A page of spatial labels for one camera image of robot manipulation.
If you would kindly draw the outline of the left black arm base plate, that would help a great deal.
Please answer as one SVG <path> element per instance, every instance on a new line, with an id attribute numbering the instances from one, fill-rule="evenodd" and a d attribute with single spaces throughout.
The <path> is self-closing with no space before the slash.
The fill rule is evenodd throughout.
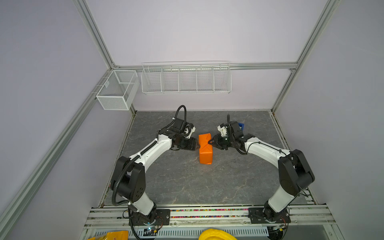
<path id="1" fill-rule="evenodd" d="M 170 209 L 153 210 L 149 216 L 145 216 L 139 212 L 130 212 L 129 218 L 134 226 L 168 226 L 171 219 Z"/>

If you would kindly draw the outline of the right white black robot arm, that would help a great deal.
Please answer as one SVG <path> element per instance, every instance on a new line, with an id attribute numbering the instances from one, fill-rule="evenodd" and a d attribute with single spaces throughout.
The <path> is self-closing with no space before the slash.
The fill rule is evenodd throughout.
<path id="1" fill-rule="evenodd" d="M 275 223 L 288 216 L 287 207 L 300 193 L 304 192 L 315 181 L 315 175 L 300 150 L 287 150 L 268 144 L 252 134 L 244 134 L 236 121 L 218 126 L 219 133 L 214 135 L 208 144 L 220 149 L 234 148 L 243 156 L 252 154 L 272 164 L 279 171 L 279 187 L 266 201 L 263 210 L 257 217 L 268 223 Z"/>

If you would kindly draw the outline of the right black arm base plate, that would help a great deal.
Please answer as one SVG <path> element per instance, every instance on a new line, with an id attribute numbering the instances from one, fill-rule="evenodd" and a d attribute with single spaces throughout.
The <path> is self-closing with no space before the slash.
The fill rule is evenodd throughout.
<path id="1" fill-rule="evenodd" d="M 291 218 L 288 209 L 285 208 L 281 212 L 275 212 L 267 207 L 248 208 L 248 218 L 252 224 L 290 224 Z"/>

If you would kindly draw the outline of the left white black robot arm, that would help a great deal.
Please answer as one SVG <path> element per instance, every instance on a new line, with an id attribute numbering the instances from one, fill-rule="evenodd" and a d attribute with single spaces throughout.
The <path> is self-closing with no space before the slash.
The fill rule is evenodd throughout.
<path id="1" fill-rule="evenodd" d="M 157 206 L 146 194 L 146 171 L 166 151 L 199 149 L 197 139 L 192 137 L 195 130 L 187 122 L 186 106 L 181 105 L 172 121 L 157 131 L 153 141 L 130 157 L 119 157 L 110 183 L 112 205 L 127 205 L 143 222 L 153 223 Z"/>

